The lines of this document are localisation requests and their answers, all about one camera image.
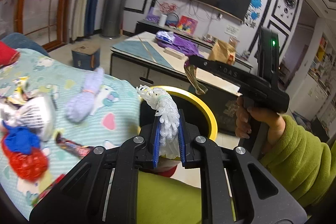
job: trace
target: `metal screw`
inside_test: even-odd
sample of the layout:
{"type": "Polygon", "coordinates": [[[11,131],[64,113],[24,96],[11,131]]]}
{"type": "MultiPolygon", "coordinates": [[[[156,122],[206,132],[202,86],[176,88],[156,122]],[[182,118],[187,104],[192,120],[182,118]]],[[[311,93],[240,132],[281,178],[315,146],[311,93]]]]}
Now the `metal screw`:
{"type": "Polygon", "coordinates": [[[203,136],[197,136],[197,137],[195,138],[195,140],[196,140],[198,143],[205,143],[206,138],[203,137],[203,136]]]}
{"type": "Polygon", "coordinates": [[[238,147],[236,147],[236,152],[237,152],[238,154],[244,155],[245,152],[246,152],[246,150],[245,150],[245,148],[243,148],[243,147],[241,147],[241,146],[238,146],[238,147]]]}
{"type": "Polygon", "coordinates": [[[101,147],[101,146],[95,147],[94,150],[93,150],[93,153],[95,153],[97,155],[100,155],[103,152],[104,152],[104,148],[101,147]]]}
{"type": "Polygon", "coordinates": [[[143,138],[141,136],[136,136],[133,138],[133,142],[135,143],[142,143],[143,142],[143,138]]]}

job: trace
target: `white sticker on wall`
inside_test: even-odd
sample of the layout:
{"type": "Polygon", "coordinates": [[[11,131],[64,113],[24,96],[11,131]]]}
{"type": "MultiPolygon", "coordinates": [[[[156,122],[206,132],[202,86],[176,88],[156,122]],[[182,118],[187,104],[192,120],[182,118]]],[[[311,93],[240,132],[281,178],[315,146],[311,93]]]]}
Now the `white sticker on wall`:
{"type": "Polygon", "coordinates": [[[237,38],[238,36],[238,33],[239,33],[239,27],[238,26],[234,26],[234,25],[231,25],[231,24],[228,24],[226,26],[226,30],[225,30],[225,33],[237,38]]]}

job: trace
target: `rubber band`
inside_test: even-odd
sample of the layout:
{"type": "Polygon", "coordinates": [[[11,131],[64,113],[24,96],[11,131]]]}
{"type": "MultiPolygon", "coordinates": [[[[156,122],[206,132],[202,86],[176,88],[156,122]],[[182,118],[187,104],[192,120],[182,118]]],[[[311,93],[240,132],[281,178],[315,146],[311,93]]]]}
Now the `rubber band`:
{"type": "Polygon", "coordinates": [[[92,90],[83,90],[82,92],[89,92],[89,93],[94,94],[94,92],[92,90]]]}

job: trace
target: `finger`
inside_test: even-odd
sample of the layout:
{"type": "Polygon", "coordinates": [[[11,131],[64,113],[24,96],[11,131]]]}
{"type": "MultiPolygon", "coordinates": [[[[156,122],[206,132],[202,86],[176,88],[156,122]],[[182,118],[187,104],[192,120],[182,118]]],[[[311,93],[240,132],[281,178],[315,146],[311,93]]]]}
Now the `finger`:
{"type": "Polygon", "coordinates": [[[240,128],[236,128],[235,132],[236,132],[236,136],[239,138],[244,138],[244,139],[250,138],[250,136],[247,133],[243,132],[240,128]]]}
{"type": "Polygon", "coordinates": [[[250,114],[246,111],[245,108],[240,106],[236,111],[236,116],[239,120],[242,120],[243,122],[248,122],[250,114]]]}
{"type": "Polygon", "coordinates": [[[249,107],[247,111],[251,116],[260,122],[265,122],[270,127],[273,126],[279,118],[279,115],[267,108],[249,107]]]}
{"type": "Polygon", "coordinates": [[[243,106],[243,96],[239,96],[239,97],[237,98],[237,105],[239,105],[239,106],[243,106]]]}
{"type": "Polygon", "coordinates": [[[251,126],[248,123],[243,122],[242,120],[237,119],[236,120],[236,125],[244,133],[248,133],[248,134],[251,133],[251,126]]]}

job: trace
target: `red pillow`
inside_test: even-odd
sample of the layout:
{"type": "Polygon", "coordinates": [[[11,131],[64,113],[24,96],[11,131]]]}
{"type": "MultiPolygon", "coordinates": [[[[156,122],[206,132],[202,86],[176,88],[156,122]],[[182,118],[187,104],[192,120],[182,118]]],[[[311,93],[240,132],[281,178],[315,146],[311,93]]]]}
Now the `red pillow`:
{"type": "Polygon", "coordinates": [[[16,62],[20,53],[0,41],[0,67],[8,66],[16,62]]]}

